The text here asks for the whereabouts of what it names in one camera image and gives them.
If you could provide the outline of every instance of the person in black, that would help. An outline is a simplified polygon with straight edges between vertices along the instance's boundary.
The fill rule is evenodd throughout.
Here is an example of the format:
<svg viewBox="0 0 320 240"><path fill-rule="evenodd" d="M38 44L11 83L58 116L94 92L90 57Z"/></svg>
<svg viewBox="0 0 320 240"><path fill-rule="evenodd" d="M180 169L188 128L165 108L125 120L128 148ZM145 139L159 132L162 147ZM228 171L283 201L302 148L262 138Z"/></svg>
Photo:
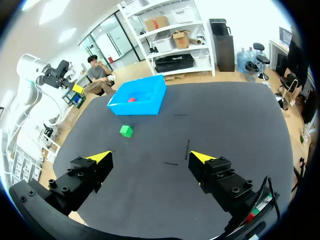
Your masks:
<svg viewBox="0 0 320 240"><path fill-rule="evenodd" d="M302 48L302 40L300 38L298 30L292 26L292 39L290 42L289 53L287 57L287 69L284 72L285 78L297 79L298 85L293 96L290 100L290 106L293 107L296 104L297 96L302 92L308 77L308 67L309 63L307 56Z"/></svg>

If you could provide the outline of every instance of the ceiling light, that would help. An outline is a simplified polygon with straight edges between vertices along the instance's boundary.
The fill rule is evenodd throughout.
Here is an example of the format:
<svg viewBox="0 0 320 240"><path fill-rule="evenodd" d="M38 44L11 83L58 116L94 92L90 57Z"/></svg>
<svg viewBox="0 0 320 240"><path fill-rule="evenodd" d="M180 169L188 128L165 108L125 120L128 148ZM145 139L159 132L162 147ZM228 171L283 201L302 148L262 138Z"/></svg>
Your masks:
<svg viewBox="0 0 320 240"><path fill-rule="evenodd" d="M40 2L40 0L26 0L23 7L22 7L22 11L25 11L25 10L31 8L37 2Z"/></svg>
<svg viewBox="0 0 320 240"><path fill-rule="evenodd" d="M62 43L70 39L76 30L77 30L76 28L71 28L69 30L64 31L59 38L59 43Z"/></svg>
<svg viewBox="0 0 320 240"><path fill-rule="evenodd" d="M44 6L39 25L59 17L64 12L69 2L70 0L52 0L51 2L48 2Z"/></svg>
<svg viewBox="0 0 320 240"><path fill-rule="evenodd" d="M3 108L8 107L13 99L14 99L14 93L10 90L7 91L4 95L4 98L2 99L0 107L3 107Z"/></svg>

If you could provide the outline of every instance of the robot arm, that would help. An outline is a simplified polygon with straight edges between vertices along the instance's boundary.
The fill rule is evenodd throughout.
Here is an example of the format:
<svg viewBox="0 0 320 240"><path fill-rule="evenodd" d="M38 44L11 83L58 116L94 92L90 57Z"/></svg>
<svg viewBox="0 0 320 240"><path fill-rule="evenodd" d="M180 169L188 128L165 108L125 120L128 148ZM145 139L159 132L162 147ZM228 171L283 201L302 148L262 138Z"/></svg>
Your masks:
<svg viewBox="0 0 320 240"><path fill-rule="evenodd" d="M74 83L70 83L64 78L68 67L69 63L62 60L59 66L54 69L49 63L27 53L18 61L16 67L16 72L19 75L16 96L18 104L8 132L2 131L0 134L0 170L6 173L1 178L2 182L7 183L9 186L11 185L11 177L8 174L10 173L9 161L12 161L11 156L15 152L19 132L30 111L42 98L43 93L38 86L48 84L56 89L60 87L73 89Z"/></svg>

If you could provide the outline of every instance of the blue plastic bin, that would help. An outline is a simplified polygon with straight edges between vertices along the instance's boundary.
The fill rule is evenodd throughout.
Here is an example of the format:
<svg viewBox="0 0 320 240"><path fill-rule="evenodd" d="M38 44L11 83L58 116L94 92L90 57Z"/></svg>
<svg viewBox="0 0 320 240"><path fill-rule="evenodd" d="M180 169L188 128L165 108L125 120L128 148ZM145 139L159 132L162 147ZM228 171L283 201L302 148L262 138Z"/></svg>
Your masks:
<svg viewBox="0 0 320 240"><path fill-rule="evenodd" d="M157 115L167 86L163 75L124 83L107 106L115 115Z"/></svg>

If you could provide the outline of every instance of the red ball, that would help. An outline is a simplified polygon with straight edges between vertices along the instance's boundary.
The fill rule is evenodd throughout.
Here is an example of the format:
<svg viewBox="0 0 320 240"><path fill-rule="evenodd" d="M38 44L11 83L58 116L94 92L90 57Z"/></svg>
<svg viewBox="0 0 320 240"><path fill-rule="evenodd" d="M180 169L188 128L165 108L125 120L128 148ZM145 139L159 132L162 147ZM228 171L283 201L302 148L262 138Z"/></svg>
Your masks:
<svg viewBox="0 0 320 240"><path fill-rule="evenodd" d="M128 100L128 103L132 103L132 102L136 102L137 100L134 98L134 97L131 97L129 100Z"/></svg>

